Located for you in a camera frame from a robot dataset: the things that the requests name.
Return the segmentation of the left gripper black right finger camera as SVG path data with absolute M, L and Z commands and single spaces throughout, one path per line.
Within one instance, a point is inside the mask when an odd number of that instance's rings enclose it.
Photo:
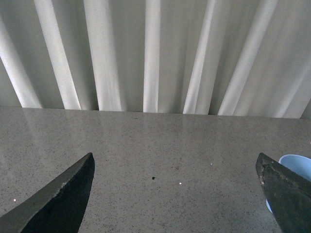
M 311 182 L 260 153 L 256 172 L 272 214 L 284 233 L 311 231 Z

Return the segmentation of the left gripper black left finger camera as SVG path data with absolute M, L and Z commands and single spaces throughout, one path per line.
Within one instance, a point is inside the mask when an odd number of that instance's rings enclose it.
M 88 204 L 95 161 L 88 153 L 0 218 L 2 233 L 76 233 Z

